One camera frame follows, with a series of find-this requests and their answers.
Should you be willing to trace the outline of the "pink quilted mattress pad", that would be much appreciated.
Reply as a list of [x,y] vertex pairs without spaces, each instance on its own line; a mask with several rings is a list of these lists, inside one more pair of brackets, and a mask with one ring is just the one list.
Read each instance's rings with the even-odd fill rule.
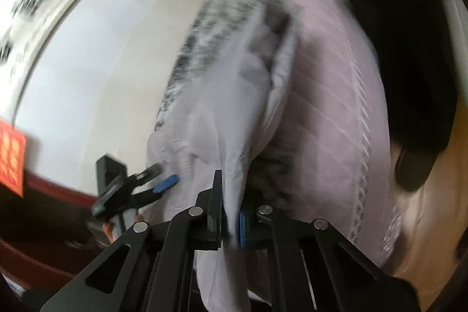
[[376,265],[401,218],[390,193],[390,137],[374,49],[347,0],[288,0],[301,18],[282,121],[249,170],[273,207],[327,219]]

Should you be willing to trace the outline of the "grey floral bed sheet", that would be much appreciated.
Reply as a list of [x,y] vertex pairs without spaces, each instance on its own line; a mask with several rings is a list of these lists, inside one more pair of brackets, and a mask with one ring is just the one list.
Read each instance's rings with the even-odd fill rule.
[[286,10],[287,0],[207,0],[190,27],[167,83],[154,129],[167,122],[173,104],[188,83],[204,74],[236,31],[261,6]]

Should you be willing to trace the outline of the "light grey zip jacket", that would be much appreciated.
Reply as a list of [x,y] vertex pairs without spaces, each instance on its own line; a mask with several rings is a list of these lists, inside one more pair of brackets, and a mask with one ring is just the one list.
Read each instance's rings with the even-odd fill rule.
[[238,218],[247,171],[281,121],[297,51],[299,16],[270,5],[256,9],[216,62],[190,80],[164,124],[147,141],[147,161],[179,181],[142,210],[162,223],[192,206],[222,172],[222,246],[196,256],[197,282],[209,311],[248,311],[247,270]]

